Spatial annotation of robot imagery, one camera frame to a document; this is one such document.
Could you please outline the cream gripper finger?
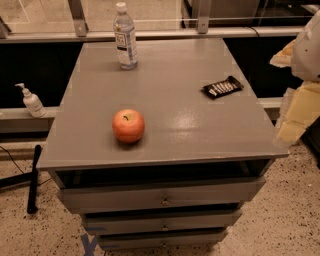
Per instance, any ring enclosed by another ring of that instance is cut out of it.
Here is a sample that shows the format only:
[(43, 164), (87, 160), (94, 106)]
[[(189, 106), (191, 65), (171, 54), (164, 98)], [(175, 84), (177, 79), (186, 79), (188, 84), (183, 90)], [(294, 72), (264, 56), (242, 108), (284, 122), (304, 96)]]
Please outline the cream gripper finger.
[(319, 82), (304, 81), (296, 90), (289, 88), (280, 108), (276, 139), (294, 144), (319, 117)]
[(294, 44), (295, 40), (292, 40), (282, 50), (273, 55), (270, 64), (279, 68), (291, 67)]

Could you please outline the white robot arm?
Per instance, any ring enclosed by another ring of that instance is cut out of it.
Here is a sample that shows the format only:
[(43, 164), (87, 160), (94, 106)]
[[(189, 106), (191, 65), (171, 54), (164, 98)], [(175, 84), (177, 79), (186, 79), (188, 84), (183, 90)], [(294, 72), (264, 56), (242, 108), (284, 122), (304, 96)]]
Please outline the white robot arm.
[(276, 140), (292, 145), (320, 117), (320, 11), (271, 58), (270, 64), (290, 67), (292, 74), (302, 80), (297, 89), (288, 89), (284, 94), (276, 123)]

